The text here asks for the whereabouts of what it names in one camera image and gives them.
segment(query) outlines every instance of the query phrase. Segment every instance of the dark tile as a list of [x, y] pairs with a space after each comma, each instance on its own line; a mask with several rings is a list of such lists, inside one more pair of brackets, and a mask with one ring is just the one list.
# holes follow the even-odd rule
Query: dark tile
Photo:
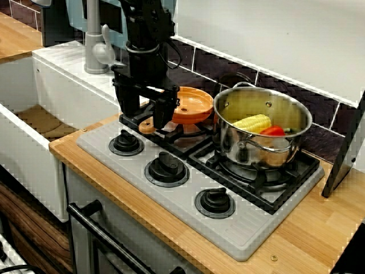
[[37, 27], [38, 27], [38, 30], [39, 31], [42, 31], [42, 17], [41, 17], [41, 15], [40, 15], [40, 13], [36, 13], [35, 14], [35, 17], [36, 17], [36, 25], [37, 25]]
[[255, 82], [257, 71], [252, 68], [234, 63], [227, 59], [196, 49], [194, 71], [210, 79], [219, 81], [219, 78], [230, 72], [242, 73]]
[[11, 2], [10, 4], [14, 19], [21, 21], [22, 23], [34, 29], [37, 29], [37, 23], [35, 22], [35, 11], [14, 2]]
[[313, 117], [313, 122], [329, 128], [334, 117], [338, 102], [328, 97], [316, 94], [304, 88], [289, 84], [275, 77], [259, 74], [258, 87], [280, 91], [304, 104]]
[[[182, 61], [180, 66], [186, 67], [187, 69], [191, 70], [194, 47], [180, 41], [173, 41], [173, 43], [177, 46], [182, 55]], [[174, 51], [174, 49], [171, 48], [170, 46], [168, 47], [168, 59], [169, 61], [174, 62], [175, 64], [177, 64], [180, 60], [178, 53]]]
[[33, 4], [30, 0], [22, 0], [22, 5], [29, 7], [30, 9], [40, 11], [41, 7]]
[[355, 108], [346, 104], [340, 104], [338, 108], [332, 130], [340, 134], [347, 134], [347, 129], [355, 114]]
[[129, 64], [129, 55], [126, 50], [121, 50], [121, 62], [126, 65]]
[[74, 38], [75, 38], [75, 41], [78, 41], [81, 44], [84, 43], [84, 34], [82, 31], [80, 31], [78, 29], [74, 29]]
[[199, 75], [196, 75], [183, 68], [176, 68], [174, 70], [168, 70], [168, 75], [171, 80], [177, 83], [179, 86], [194, 87], [205, 92], [212, 94], [216, 83], [211, 80], [205, 79]]
[[1, 0], [0, 1], [0, 12], [2, 12], [4, 14], [6, 14], [7, 16], [11, 17], [9, 0]]
[[303, 134], [302, 149], [309, 151], [331, 163], [337, 157], [344, 137], [341, 137], [322, 127], [312, 125]]
[[119, 62], [121, 62], [121, 49], [117, 46], [113, 45], [114, 53], [115, 53], [115, 59]]

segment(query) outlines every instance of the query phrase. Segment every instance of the tile backsplash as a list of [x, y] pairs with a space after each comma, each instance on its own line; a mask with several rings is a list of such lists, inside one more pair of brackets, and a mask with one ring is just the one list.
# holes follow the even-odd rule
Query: tile backsplash
[[40, 7], [30, 0], [0, 0], [0, 12], [42, 31]]
[[[0, 11], [41, 31], [40, 8], [30, 0], [3, 0], [0, 3]], [[75, 30], [75, 37], [79, 42], [84, 42], [84, 34], [81, 31]], [[353, 107], [184, 42], [174, 41], [174, 43], [182, 53], [182, 61], [180, 67], [169, 70], [169, 77], [173, 81], [180, 86], [199, 88], [214, 95], [217, 90], [224, 90], [234, 84], [221, 83], [220, 78], [223, 75], [239, 72], [246, 75], [251, 83], [258, 87], [291, 96], [303, 103], [313, 117], [313, 125], [303, 135], [302, 148], [329, 162], [335, 160], [353, 115]], [[118, 60], [128, 62], [124, 50], [117, 47], [115, 50]], [[171, 64], [177, 64], [179, 61], [179, 56], [171, 48], [169, 48], [169, 61]]]

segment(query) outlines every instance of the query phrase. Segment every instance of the orange dish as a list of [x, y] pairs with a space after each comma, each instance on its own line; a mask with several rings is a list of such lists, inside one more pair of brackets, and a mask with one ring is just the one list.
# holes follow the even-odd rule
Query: orange dish
[[[213, 98], [203, 90], [193, 87], [180, 87], [177, 93], [180, 105], [175, 109], [171, 122], [176, 124], [196, 124], [204, 121], [213, 110]], [[152, 117], [139, 125], [139, 131], [143, 134], [153, 133]]]

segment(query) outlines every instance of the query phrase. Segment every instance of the black grate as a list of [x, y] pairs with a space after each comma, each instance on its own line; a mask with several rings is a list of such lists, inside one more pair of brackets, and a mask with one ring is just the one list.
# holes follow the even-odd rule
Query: black grate
[[[133, 118], [128, 118], [122, 114], [119, 117], [119, 122], [141, 134], [138, 130], [138, 121]], [[157, 130], [156, 132], [159, 133], [159, 135], [156, 133], [141, 135], [175, 156], [180, 157], [182, 160], [185, 160], [189, 154], [210, 143], [212, 140], [212, 126], [205, 123], [197, 123], [195, 126], [198, 127], [200, 131], [191, 134], [185, 134], [182, 124], [179, 124], [172, 132]], [[196, 142], [189, 142], [189, 139], [194, 140], [194, 138], [198, 138]]]
[[[224, 166], [222, 163], [227, 159], [218, 152], [215, 152], [214, 156], [208, 159], [206, 163], [200, 160], [212, 151], [214, 151], [214, 145], [212, 143], [207, 144], [189, 155], [187, 162], [269, 214], [274, 214], [319, 167], [319, 160], [300, 151], [295, 156], [293, 164], [276, 170], [281, 175], [278, 180], [272, 183], [267, 181], [268, 174], [266, 174], [266, 171], [260, 170], [258, 170], [254, 179], [241, 177], [238, 179], [237, 174], [235, 176], [222, 168]], [[283, 192], [275, 201], [270, 202], [262, 196], [262, 193], [270, 191]]]

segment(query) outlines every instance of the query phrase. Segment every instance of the stainless steel pot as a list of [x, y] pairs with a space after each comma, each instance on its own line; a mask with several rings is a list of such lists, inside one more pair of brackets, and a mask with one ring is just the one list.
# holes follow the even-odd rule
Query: stainless steel pot
[[[249, 87], [238, 87], [245, 84]], [[312, 125], [309, 110], [292, 97], [274, 90], [240, 82], [219, 93], [213, 102], [218, 122], [214, 127], [216, 149], [241, 166], [256, 164], [278, 168], [293, 160], [302, 134]], [[290, 129], [286, 136], [267, 136], [244, 131], [234, 122], [257, 114], [271, 119], [272, 125]]]

